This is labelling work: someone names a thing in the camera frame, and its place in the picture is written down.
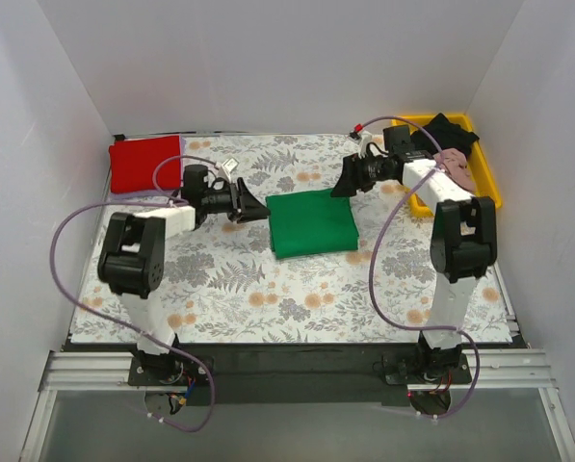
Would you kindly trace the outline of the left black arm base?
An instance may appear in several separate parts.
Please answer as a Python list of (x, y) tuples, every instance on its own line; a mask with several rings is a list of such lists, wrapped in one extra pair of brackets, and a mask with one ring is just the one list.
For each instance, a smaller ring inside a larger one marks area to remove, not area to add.
[(198, 362), (171, 351), (151, 354), (134, 346), (127, 384), (145, 388), (144, 404), (150, 413), (174, 417), (191, 401), (192, 394), (210, 383), (207, 372), (213, 369), (211, 358)]

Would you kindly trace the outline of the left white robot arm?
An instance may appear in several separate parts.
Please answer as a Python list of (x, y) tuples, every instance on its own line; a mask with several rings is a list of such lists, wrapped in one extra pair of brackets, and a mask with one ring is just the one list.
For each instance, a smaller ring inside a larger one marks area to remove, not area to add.
[(237, 223), (271, 215), (243, 178), (231, 178), (234, 166), (233, 161), (218, 164), (215, 184), (209, 180), (208, 167), (185, 166), (177, 196), (184, 201), (182, 205), (137, 214), (114, 213), (110, 217), (98, 261), (98, 278), (118, 297), (134, 326), (141, 329), (137, 350), (155, 355), (150, 372), (165, 385), (176, 383), (184, 372), (182, 359), (170, 352), (176, 333), (155, 294), (164, 275), (167, 240), (197, 230), (210, 215), (225, 214)]

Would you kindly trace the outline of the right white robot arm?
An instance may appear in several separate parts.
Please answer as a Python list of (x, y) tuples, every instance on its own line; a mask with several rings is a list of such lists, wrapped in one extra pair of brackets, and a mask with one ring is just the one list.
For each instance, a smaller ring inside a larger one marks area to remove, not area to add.
[(414, 147), (413, 123), (401, 120), (383, 132), (384, 145), (374, 143), (361, 125), (350, 136), (356, 153), (343, 159), (333, 197), (353, 197), (378, 182), (396, 180), (417, 195), (434, 216), (430, 256), (436, 286), (427, 324), (420, 329), (425, 352), (414, 359), (416, 374), (436, 382), (450, 369), (441, 350), (459, 347), (467, 335), (462, 326), (470, 298), (481, 278), (497, 259), (496, 208), (492, 198), (475, 196), (443, 169), (444, 153), (431, 154)]

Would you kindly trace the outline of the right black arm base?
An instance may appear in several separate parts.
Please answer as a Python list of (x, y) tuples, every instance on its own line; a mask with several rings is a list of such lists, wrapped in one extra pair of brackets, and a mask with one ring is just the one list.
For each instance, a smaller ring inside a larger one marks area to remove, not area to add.
[(416, 414), (433, 419), (451, 411), (453, 385), (470, 386), (475, 378), (461, 345), (432, 348), (423, 334), (414, 346), (384, 352), (372, 370), (385, 385), (401, 387)]

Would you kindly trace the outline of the green t shirt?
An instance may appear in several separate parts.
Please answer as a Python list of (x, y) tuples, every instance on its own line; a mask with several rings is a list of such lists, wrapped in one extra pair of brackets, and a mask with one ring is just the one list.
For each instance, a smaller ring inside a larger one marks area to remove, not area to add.
[(358, 249), (359, 233), (347, 197), (331, 190), (266, 198), (271, 250), (278, 260)]

